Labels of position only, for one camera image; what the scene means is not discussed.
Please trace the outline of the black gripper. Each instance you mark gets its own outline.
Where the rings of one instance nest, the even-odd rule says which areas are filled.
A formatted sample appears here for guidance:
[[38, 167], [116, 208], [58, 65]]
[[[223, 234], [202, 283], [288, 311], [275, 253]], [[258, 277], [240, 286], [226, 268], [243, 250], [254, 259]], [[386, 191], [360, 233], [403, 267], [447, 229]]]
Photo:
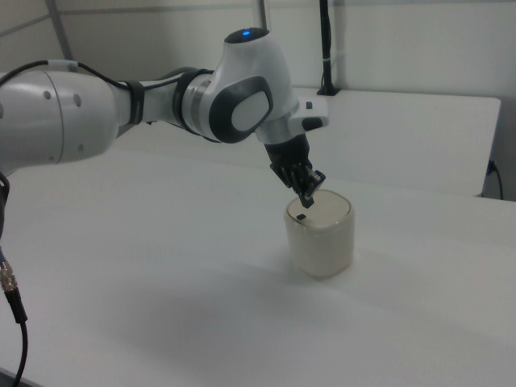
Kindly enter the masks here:
[[313, 169], [309, 160], [310, 145], [306, 135], [297, 135], [281, 144], [265, 144], [272, 171], [299, 195], [306, 209], [314, 204], [314, 194], [326, 176]]

